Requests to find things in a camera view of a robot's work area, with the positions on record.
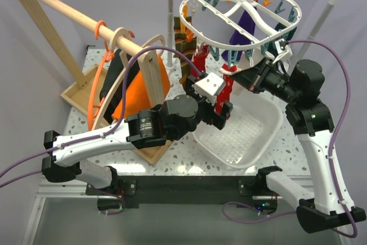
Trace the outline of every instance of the cable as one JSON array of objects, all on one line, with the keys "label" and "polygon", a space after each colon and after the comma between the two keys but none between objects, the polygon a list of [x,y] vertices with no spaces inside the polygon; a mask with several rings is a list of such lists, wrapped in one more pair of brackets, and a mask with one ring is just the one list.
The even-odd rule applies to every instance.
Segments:
[{"label": "cable", "polygon": [[24,162],[26,162],[26,161],[28,161],[28,160],[31,160],[31,159],[33,159],[33,158],[36,158],[36,157],[38,157],[38,156],[44,155],[44,154],[46,154],[46,153],[49,153],[49,152],[51,152],[51,151],[53,151],[53,150],[55,150],[55,149],[57,149],[57,147],[56,147],[56,146],[51,147],[50,149],[46,149],[46,150],[44,150],[44,151],[42,151],[42,152],[40,152],[40,153],[37,153],[37,154],[35,154],[35,155],[32,155],[32,156],[29,156],[29,157],[25,157],[25,158],[23,158],[23,159],[20,159],[18,162],[15,162],[15,163],[13,163],[12,165],[8,166],[6,169],[4,169],[4,170],[0,173],[0,178],[1,178],[1,177],[3,177],[3,176],[4,176],[8,171],[10,171],[11,169],[13,169],[14,167],[16,167],[16,166],[20,165],[21,163],[24,163]]},{"label": "cable", "polygon": [[282,69],[283,71],[283,75],[285,75],[285,77],[289,80],[290,79],[290,76],[288,75],[287,73],[287,70],[286,68],[284,67],[284,63],[281,61],[281,60],[278,60],[278,63],[280,65],[280,68]]},{"label": "cable", "polygon": [[120,213],[122,213],[125,209],[126,209],[126,203],[125,203],[125,200],[122,196],[118,196],[118,195],[114,195],[113,193],[109,193],[109,192],[103,192],[102,190],[98,189],[98,188],[95,188],[93,185],[91,184],[88,184],[90,188],[92,188],[93,190],[97,191],[97,192],[100,192],[104,195],[108,195],[108,196],[113,196],[113,197],[116,197],[122,204],[122,209],[117,211],[117,212],[100,212],[100,213],[103,213],[104,215],[118,215]]},{"label": "cable", "polygon": [[[341,125],[342,125],[342,123],[345,119],[345,115],[346,115],[346,112],[347,112],[348,107],[349,107],[349,102],[350,102],[350,79],[349,79],[349,75],[348,75],[348,72],[345,68],[345,65],[344,65],[342,59],[339,57],[339,55],[334,50],[331,49],[331,47],[325,45],[324,43],[313,41],[313,40],[292,40],[292,41],[289,41],[288,43],[292,44],[292,43],[300,43],[300,42],[301,43],[317,44],[317,45],[322,46],[325,49],[327,49],[336,58],[336,60],[338,61],[339,65],[340,65],[340,67],[343,71],[343,74],[344,74],[344,78],[345,78],[345,82],[346,82],[345,104],[344,104],[344,108],[343,108],[343,111],[342,111],[342,115],[340,116],[340,119],[337,123],[337,126],[335,127],[334,133],[331,136],[330,143],[329,143],[329,149],[327,151],[327,155],[329,157],[332,157],[333,156],[333,148],[334,148],[335,139],[337,138],[338,132],[339,132],[340,127],[341,127]],[[354,221],[354,219],[352,217],[352,214],[348,210],[348,207],[346,206],[346,204],[343,204],[344,198],[343,198],[343,194],[342,194],[341,188],[339,186],[339,182],[338,182],[338,177],[337,177],[337,174],[336,174],[336,171],[335,171],[334,160],[332,158],[329,158],[329,162],[330,162],[331,175],[332,175],[332,178],[333,178],[333,181],[334,181],[335,189],[337,191],[339,202],[342,204],[343,209],[344,209],[345,213],[347,214],[347,216],[349,218],[349,221],[350,221],[350,223],[353,227],[353,234],[349,235],[349,234],[343,233],[343,232],[341,232],[337,229],[333,229],[333,231],[337,232],[340,235],[346,236],[348,238],[356,238],[357,235],[358,235],[357,225],[356,225],[356,222]]]},{"label": "cable", "polygon": [[[196,66],[192,63],[191,60],[189,60],[184,54],[182,54],[181,52],[175,50],[175,49],[171,49],[169,47],[166,47],[166,46],[150,46],[150,47],[147,47],[147,48],[144,48],[142,49],[140,52],[138,52],[135,56],[133,56],[128,64],[128,67],[126,68],[126,72],[125,72],[125,75],[124,75],[124,79],[123,79],[123,85],[122,85],[122,110],[121,110],[121,116],[119,118],[119,120],[117,121],[117,123],[114,125],[114,127],[112,127],[110,130],[108,130],[107,132],[103,133],[104,136],[107,136],[111,133],[113,133],[119,126],[120,124],[122,123],[122,120],[123,120],[123,117],[124,117],[124,113],[125,113],[125,105],[126,105],[126,89],[127,89],[127,76],[128,76],[128,73],[130,71],[130,68],[132,67],[132,65],[134,64],[134,62],[137,61],[137,59],[144,53],[148,52],[148,51],[151,51],[151,50],[166,50],[166,51],[169,51],[169,52],[172,52],[172,53],[175,53],[177,55],[179,55],[181,58],[183,58],[198,74],[198,76],[201,74],[201,72],[196,68]],[[89,140],[93,140],[93,139],[97,139],[97,138],[100,138],[101,136],[100,135],[92,135],[92,136],[88,136],[88,137],[84,137],[84,138],[80,138],[80,139],[75,139],[73,141],[69,141],[69,142],[66,142],[66,143],[62,143],[58,146],[54,146],[54,147],[51,147],[50,149],[46,149],[40,153],[37,153],[35,155],[32,155],[30,157],[26,157],[24,159],[21,159],[19,160],[18,162],[10,165],[9,167],[7,167],[5,170],[3,170],[1,173],[0,173],[0,178],[3,177],[8,171],[10,171],[11,169],[13,169],[14,167],[20,165],[21,163],[24,163],[30,159],[33,159],[33,158],[36,158],[38,156],[41,156],[41,155],[44,155],[44,154],[47,154],[47,153],[50,153],[58,148],[61,148],[61,147],[66,147],[66,146],[69,146],[69,145],[72,145],[72,144],[75,144],[75,143],[79,143],[79,142],[85,142],[85,141],[89,141]]]},{"label": "cable", "polygon": [[227,214],[225,212],[225,207],[228,206],[228,205],[239,205],[239,206],[242,206],[242,207],[246,207],[246,208],[249,208],[255,212],[258,212],[257,209],[249,206],[249,205],[246,205],[244,203],[241,203],[241,202],[227,202],[223,205],[222,207],[222,213],[225,217],[227,217],[229,220],[231,221],[234,221],[234,222],[237,222],[237,223],[241,223],[241,224],[257,224],[257,223],[261,223],[261,222],[265,222],[265,221],[268,221],[268,220],[271,220],[271,219],[274,219],[274,218],[277,218],[277,217],[282,217],[282,216],[286,216],[286,215],[295,215],[296,212],[295,211],[291,211],[291,212],[283,212],[283,213],[280,213],[278,215],[272,215],[270,217],[266,217],[266,218],[263,218],[263,219],[259,219],[259,220],[254,220],[254,221],[244,221],[244,220],[240,220],[240,219],[237,219],[237,218],[234,218],[234,217],[231,217],[229,214]]},{"label": "cable", "polygon": [[3,183],[3,184],[0,184],[0,189],[1,189],[1,188],[3,188],[4,186],[7,186],[7,185],[9,185],[9,184],[11,184],[11,183],[13,183],[13,182],[15,182],[15,181],[18,181],[18,180],[20,180],[20,179],[23,179],[23,178],[25,178],[25,177],[27,177],[27,176],[31,176],[31,175],[34,175],[34,174],[37,174],[37,173],[41,173],[41,172],[42,172],[42,171],[40,171],[40,170],[36,170],[35,172],[29,172],[29,173],[26,173],[26,174],[20,175],[20,176],[18,176],[18,177],[16,177],[16,178],[13,178],[13,179],[9,180],[8,182],[5,182],[5,183]]}]

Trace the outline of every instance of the red cloth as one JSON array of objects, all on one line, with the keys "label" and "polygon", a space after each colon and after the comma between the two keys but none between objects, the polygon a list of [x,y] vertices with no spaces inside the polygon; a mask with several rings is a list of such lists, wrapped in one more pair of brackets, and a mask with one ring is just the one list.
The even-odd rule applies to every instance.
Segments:
[{"label": "red cloth", "polygon": [[[228,68],[227,64],[224,64],[222,68],[229,72],[234,72],[237,70],[237,66],[232,66],[231,68]],[[223,79],[225,81],[225,87],[223,88],[222,92],[220,92],[220,94],[217,96],[216,112],[218,114],[220,114],[220,112],[222,111],[223,104],[225,103],[225,101],[229,100],[234,82],[234,80],[227,75],[223,75]]]},{"label": "red cloth", "polygon": [[[201,51],[194,56],[193,64],[196,66],[196,68],[200,72],[206,72],[205,71],[205,60],[206,60],[206,57],[208,56],[208,54],[209,54],[209,46],[204,45],[202,47]],[[190,73],[191,73],[191,75],[193,75],[195,77],[199,77],[197,75],[196,71],[193,68],[191,68]]]}]

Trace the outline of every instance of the black metal bar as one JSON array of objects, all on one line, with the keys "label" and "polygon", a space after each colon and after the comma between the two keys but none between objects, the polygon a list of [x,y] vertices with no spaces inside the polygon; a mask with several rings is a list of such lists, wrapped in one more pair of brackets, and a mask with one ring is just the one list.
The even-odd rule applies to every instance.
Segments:
[{"label": "black metal bar", "polygon": [[[224,204],[229,201],[253,205],[252,196],[256,194],[250,187],[254,182],[255,176],[119,176],[127,208],[138,208],[139,204]],[[87,187],[85,194],[99,193]]]}]

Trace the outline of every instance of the black cloth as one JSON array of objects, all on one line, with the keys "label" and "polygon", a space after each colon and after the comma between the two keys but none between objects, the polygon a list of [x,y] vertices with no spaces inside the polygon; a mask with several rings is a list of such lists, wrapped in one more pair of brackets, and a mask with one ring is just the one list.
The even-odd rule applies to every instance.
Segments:
[{"label": "black cloth", "polygon": [[[99,99],[102,100],[105,98],[111,89],[112,85],[114,84],[117,77],[120,75],[121,71],[124,69],[122,64],[122,60],[120,58],[121,49],[116,50],[115,57],[110,62],[110,67],[107,70],[106,79],[104,80],[101,92],[99,94]],[[139,72],[139,64],[135,62],[134,65],[131,67],[128,76],[127,76],[127,87],[131,84],[132,80],[136,77]],[[118,104],[122,98],[122,83],[118,86],[116,93],[111,99],[110,104],[107,107],[106,112],[104,113],[104,118],[108,123],[112,123],[112,114],[114,113],[115,109],[117,108]]]}]

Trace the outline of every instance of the purple cloth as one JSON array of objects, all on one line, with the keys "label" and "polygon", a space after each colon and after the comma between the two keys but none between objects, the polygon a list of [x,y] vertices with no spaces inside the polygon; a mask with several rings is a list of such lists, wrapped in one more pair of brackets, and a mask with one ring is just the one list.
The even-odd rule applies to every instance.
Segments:
[{"label": "purple cloth", "polygon": [[[244,11],[239,23],[239,26],[241,26],[243,29],[245,29],[248,33],[253,35],[255,33],[255,23],[252,20],[251,16],[247,13],[247,11]],[[240,34],[239,31],[235,30],[233,33],[231,39],[229,40],[229,44],[231,45],[248,45],[251,44],[251,41],[246,38],[244,35]],[[239,52],[236,61],[239,61],[242,55],[242,51]],[[225,50],[222,53],[222,58],[228,62],[228,50]]]}]

